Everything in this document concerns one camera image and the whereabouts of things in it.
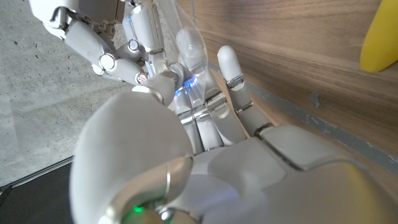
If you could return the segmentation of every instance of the wooden surface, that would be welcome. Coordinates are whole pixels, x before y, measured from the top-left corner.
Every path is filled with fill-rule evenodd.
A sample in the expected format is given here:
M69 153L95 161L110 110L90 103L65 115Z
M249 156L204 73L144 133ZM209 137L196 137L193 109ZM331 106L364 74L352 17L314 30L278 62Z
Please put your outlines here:
M226 89L226 85L224 84L224 79L223 77L216 71L212 70L214 77L216 78L216 81L218 85L220 86L221 90L224 92L226 95L228 102L231 102L230 97L228 95L228 91ZM278 107L274 106L271 103L268 103L267 101L263 100L260 96L256 94L251 94L251 98L254 102L254 104L264 113L272 122L274 126L279 126L281 124L293 124L298 127L301 127L303 129L306 129L307 131L310 131L313 134L316 134L317 136L332 142L333 144L336 144L338 147L344 149L346 152L348 152L350 155L352 155L355 159L358 161L362 162L365 164L372 172L373 176L377 181L389 191L389 193L398 200L398 177L395 176L394 174L391 174L389 171L383 169L381 166L373 163L372 161L364 158L363 156L354 153L352 149L349 147L339 143L338 141L335 141L334 139L329 138L327 135L324 133L321 133L317 131L316 129L306 125L304 122L298 120L297 118L294 118L293 116L283 112L281 109Z
M178 0L192 14L190 0ZM246 80L398 155L398 65L359 69L380 0L195 0L209 61L231 45ZM308 100L320 95L320 108Z

